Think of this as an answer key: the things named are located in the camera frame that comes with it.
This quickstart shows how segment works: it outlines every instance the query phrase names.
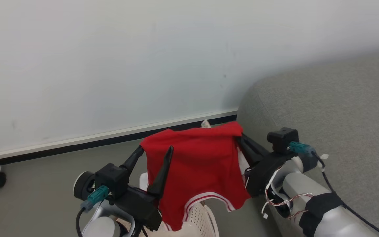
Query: red garment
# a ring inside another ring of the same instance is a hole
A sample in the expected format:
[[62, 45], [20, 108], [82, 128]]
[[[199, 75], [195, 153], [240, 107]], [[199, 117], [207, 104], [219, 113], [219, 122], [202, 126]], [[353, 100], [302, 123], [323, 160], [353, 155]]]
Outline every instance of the red garment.
[[197, 202], [216, 198], [227, 210], [243, 206], [250, 198], [238, 165], [234, 136], [242, 136], [238, 123], [213, 128], [174, 132], [164, 130], [145, 138], [149, 184], [159, 172], [164, 155], [173, 146], [173, 156], [159, 210], [173, 231], [181, 229], [188, 212]]

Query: gray floor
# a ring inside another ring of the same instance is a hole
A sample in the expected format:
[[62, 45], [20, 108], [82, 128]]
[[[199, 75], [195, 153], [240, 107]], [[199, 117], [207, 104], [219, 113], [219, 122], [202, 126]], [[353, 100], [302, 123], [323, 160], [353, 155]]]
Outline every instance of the gray floor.
[[[7, 183], [0, 189], [0, 237], [71, 237], [81, 201], [72, 186], [83, 171], [97, 171], [111, 162], [120, 165], [137, 148], [140, 140], [49, 156], [3, 167]], [[146, 157], [138, 161], [130, 184], [138, 186], [146, 172]], [[248, 200], [243, 208], [228, 213], [224, 205], [208, 200], [221, 237], [280, 236], [271, 218], [263, 219]], [[81, 218], [82, 227], [90, 214]]]

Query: gray sofa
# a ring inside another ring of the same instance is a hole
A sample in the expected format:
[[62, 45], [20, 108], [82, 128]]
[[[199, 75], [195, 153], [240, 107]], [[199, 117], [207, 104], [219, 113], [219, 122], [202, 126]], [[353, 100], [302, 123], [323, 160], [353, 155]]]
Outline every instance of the gray sofa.
[[[325, 171], [341, 199], [379, 227], [379, 55], [262, 79], [237, 121], [270, 150], [269, 131], [297, 129], [301, 142], [330, 155]], [[318, 168], [307, 175], [325, 186]], [[283, 237], [297, 236], [286, 219], [273, 217]]]

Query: white wall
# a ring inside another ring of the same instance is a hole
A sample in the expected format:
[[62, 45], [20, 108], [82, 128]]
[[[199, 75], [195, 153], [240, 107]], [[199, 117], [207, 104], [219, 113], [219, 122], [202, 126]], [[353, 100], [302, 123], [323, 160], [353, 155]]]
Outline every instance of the white wall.
[[0, 0], [0, 151], [236, 108], [379, 51], [379, 0]]

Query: teal connector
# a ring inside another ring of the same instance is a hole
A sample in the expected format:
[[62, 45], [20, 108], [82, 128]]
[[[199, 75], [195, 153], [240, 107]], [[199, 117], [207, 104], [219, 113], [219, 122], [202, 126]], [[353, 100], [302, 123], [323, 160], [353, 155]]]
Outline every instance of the teal connector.
[[109, 195], [109, 189], [105, 185], [97, 188], [92, 194], [87, 197], [87, 200], [80, 204], [80, 208], [84, 208], [84, 212], [89, 212], [96, 203], [103, 201]]
[[298, 143], [298, 142], [290, 142], [288, 149], [290, 151], [295, 152], [295, 153], [301, 153], [301, 154], [306, 154], [306, 155], [310, 155], [310, 156], [313, 155], [312, 152], [316, 151], [310, 145], [302, 144], [302, 143]]

